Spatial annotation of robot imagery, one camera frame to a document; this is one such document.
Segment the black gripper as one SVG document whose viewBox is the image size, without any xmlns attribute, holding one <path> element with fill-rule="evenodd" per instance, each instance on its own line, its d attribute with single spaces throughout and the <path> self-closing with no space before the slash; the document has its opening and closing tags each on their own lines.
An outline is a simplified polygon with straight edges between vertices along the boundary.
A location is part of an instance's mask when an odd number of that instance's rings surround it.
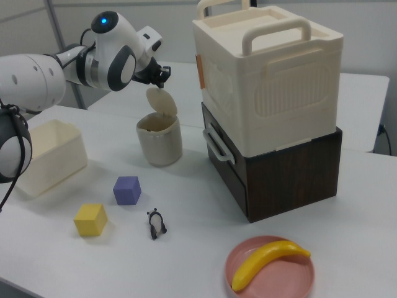
<svg viewBox="0 0 397 298">
<path fill-rule="evenodd" d="M 134 73 L 133 80 L 143 84 L 153 84 L 162 89 L 170 76 L 171 67 L 160 66 L 156 59 L 152 57 L 145 69 Z"/>
</svg>

